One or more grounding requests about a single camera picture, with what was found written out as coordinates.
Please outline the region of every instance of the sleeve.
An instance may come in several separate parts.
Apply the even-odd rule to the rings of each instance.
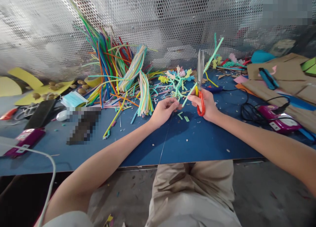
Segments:
[[[47,222],[43,227],[93,227],[88,215],[82,211],[72,211],[62,214],[51,221]]]

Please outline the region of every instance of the orange scissors handle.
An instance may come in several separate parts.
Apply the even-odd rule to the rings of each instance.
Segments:
[[[205,115],[205,104],[204,104],[204,97],[202,91],[198,92],[198,97],[201,99],[201,106],[202,110],[200,110],[200,107],[197,107],[197,113],[199,116],[203,117]]]

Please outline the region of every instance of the pixelated area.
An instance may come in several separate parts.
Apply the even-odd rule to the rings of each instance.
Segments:
[[[263,0],[264,25],[311,25],[312,0]]]
[[[93,130],[98,123],[101,114],[100,107],[76,108],[75,114],[78,116],[78,122],[75,129],[70,131],[67,145],[82,145],[90,140]]]

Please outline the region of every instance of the surgical mask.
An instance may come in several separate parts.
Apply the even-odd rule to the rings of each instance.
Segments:
[[[69,107],[69,108],[75,108],[82,105],[83,103],[86,104],[87,102],[88,100],[86,100],[84,97],[82,97],[80,94],[78,94],[75,91],[70,92],[69,94],[63,96],[61,100],[61,103],[65,107]]]

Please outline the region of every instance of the hand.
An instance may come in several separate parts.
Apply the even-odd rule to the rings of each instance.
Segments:
[[[170,117],[171,113],[176,110],[181,110],[181,104],[176,98],[166,98],[157,103],[157,106],[150,118],[150,122],[159,128],[162,126]]]
[[[215,119],[221,114],[221,112],[217,109],[216,103],[214,102],[213,94],[205,89],[201,89],[204,97],[205,104],[205,115],[203,116],[206,120],[210,122],[214,122]],[[199,106],[201,109],[201,99],[195,95],[189,95],[188,100],[192,102],[194,107]]]

